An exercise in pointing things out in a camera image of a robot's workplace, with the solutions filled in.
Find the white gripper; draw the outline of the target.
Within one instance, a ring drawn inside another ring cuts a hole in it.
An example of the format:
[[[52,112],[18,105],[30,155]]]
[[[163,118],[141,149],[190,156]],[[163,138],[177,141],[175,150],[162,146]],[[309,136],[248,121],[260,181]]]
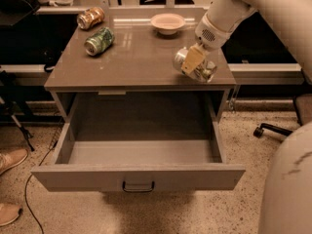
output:
[[[205,49],[212,51],[222,47],[231,36],[233,23],[226,18],[211,18],[205,13],[195,29],[196,41],[191,46],[182,64],[182,71],[190,74],[205,59]]]

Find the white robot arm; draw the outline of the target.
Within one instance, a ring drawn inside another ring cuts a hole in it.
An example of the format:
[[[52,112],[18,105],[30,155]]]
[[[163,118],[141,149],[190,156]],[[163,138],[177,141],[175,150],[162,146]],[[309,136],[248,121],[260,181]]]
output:
[[[175,58],[181,72],[208,82],[215,66],[208,54],[229,39],[239,23],[258,12],[303,69],[312,76],[312,0],[214,0],[195,29],[196,44]],[[312,123],[293,131],[269,169],[258,234],[312,234]]]

